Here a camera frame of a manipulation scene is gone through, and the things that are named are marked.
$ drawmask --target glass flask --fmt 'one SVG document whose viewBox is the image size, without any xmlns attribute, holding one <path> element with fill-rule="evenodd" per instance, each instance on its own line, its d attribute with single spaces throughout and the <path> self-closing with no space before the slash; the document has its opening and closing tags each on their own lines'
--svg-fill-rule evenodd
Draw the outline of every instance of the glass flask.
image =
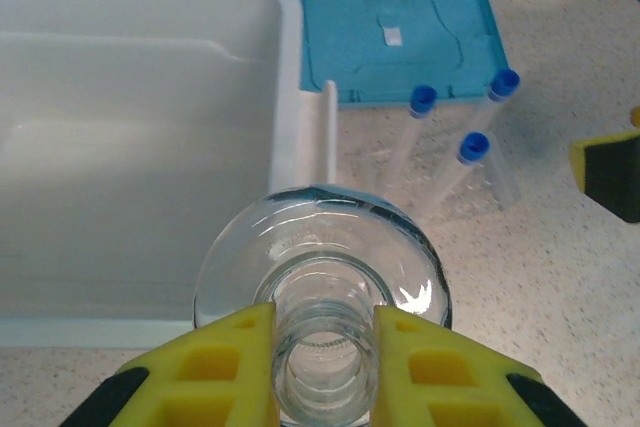
<svg viewBox="0 0 640 427">
<path fill-rule="evenodd" d="M 285 426 L 368 424 L 375 305 L 452 322 L 440 259 L 420 229 L 384 200 L 336 186 L 279 192 L 231 221 L 200 271 L 195 326 L 270 301 Z"/>
</svg>

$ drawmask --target white plastic bin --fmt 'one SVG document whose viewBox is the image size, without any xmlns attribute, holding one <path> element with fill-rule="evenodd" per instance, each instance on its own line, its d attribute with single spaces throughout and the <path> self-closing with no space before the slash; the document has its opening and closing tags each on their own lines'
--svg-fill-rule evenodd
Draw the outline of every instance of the white plastic bin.
<svg viewBox="0 0 640 427">
<path fill-rule="evenodd" d="M 0 0 L 0 336 L 150 347 L 269 191 L 335 175 L 298 0 Z"/>
</svg>

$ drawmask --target table surface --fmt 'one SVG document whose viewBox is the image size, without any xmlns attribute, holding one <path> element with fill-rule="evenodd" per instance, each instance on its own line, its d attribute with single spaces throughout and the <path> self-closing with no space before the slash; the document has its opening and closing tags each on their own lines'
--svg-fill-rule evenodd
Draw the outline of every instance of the table surface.
<svg viewBox="0 0 640 427">
<path fill-rule="evenodd" d="M 426 228 L 455 330 L 537 368 L 590 427 L 640 426 L 640 225 L 581 195 L 570 140 L 629 128 L 640 104 L 636 0 L 491 0 L 523 85 L 497 119 L 522 200 Z M 339 163 L 401 112 L 341 112 Z M 57 425 L 139 352 L 0 350 L 0 425 Z"/>
</svg>

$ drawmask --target plastic test tube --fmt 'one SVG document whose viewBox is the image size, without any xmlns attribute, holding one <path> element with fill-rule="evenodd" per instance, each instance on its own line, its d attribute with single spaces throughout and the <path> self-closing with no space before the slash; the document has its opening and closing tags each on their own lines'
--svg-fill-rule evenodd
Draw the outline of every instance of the plastic test tube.
<svg viewBox="0 0 640 427">
<path fill-rule="evenodd" d="M 480 132 L 471 132 L 458 146 L 455 156 L 444 157 L 436 167 L 423 208 L 430 215 L 451 191 L 464 180 L 489 152 L 489 139 Z"/>
<path fill-rule="evenodd" d="M 489 127 L 502 104 L 520 86 L 520 76 L 511 69 L 498 71 L 491 81 L 487 95 L 475 107 L 465 132 L 483 132 Z"/>
<path fill-rule="evenodd" d="M 388 189 L 398 180 L 404 168 L 411 150 L 413 149 L 423 121 L 433 109 L 438 94 L 436 90 L 428 85 L 420 85 L 413 89 L 411 103 L 409 104 L 409 115 L 407 116 L 402 131 L 398 137 L 398 142 L 393 147 L 389 160 L 382 172 L 382 178 L 378 187 L 378 193 L 384 195 Z"/>
</svg>

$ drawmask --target blue cap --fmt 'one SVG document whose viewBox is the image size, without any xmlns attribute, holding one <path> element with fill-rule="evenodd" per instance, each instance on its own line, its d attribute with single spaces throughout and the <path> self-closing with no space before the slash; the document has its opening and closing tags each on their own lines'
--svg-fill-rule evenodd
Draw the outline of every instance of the blue cap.
<svg viewBox="0 0 640 427">
<path fill-rule="evenodd" d="M 487 155 L 489 147 L 490 143 L 486 135 L 480 132 L 471 132 L 460 144 L 458 159 L 465 164 L 478 162 Z"/>
<path fill-rule="evenodd" d="M 438 93 L 430 85 L 418 85 L 411 93 L 409 113 L 414 119 L 421 119 L 427 115 L 436 103 Z"/>
<path fill-rule="evenodd" d="M 499 70 L 491 81 L 491 92 L 500 97 L 509 97 L 520 85 L 520 76 L 511 69 Z"/>
</svg>

